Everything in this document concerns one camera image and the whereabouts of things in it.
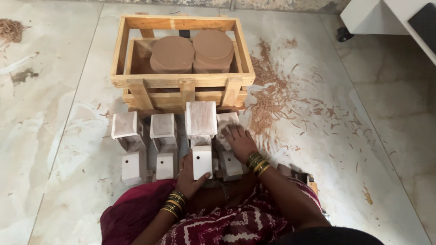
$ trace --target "woman's left hand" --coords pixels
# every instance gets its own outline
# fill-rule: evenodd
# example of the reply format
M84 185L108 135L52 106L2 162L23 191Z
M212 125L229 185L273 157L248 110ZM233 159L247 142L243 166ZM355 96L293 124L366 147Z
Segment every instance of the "woman's left hand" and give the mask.
M211 173L205 173L197 181L194 180L191 150L189 154L184 156L180 161L176 191L181 192L185 195L186 199L190 200L210 176Z

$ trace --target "caster wheel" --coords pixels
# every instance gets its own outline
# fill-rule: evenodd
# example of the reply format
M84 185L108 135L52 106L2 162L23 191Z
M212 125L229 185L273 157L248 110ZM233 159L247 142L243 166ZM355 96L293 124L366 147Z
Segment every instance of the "caster wheel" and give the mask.
M354 34L351 34L346 27L341 27L337 30L336 40L343 43L346 40L351 39L353 36Z

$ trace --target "wall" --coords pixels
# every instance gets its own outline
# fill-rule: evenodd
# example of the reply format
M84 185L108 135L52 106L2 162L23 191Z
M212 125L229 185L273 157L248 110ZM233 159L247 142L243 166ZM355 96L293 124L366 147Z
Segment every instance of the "wall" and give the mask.
M229 8L231 0L98 0L99 2L147 3ZM237 9L278 10L339 14L350 0L235 0Z

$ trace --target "woman's right hand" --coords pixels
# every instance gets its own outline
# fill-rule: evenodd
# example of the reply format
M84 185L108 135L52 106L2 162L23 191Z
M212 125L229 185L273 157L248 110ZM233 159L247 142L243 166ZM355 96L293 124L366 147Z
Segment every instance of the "woman's right hand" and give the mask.
M230 133L224 128L221 133L230 143L235 157L242 163L247 164L248 158L258 152L256 143L254 143L250 132L244 130L241 126L229 125Z

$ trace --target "stack of clay discs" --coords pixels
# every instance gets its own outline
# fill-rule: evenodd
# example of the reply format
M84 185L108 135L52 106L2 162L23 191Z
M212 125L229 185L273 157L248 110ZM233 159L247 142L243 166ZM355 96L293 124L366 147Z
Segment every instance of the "stack of clay discs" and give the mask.
M168 36L156 41L150 57L150 66L157 74L192 73L194 48L179 36Z
M233 60L233 42L221 31L200 31L192 39L194 73L228 73Z

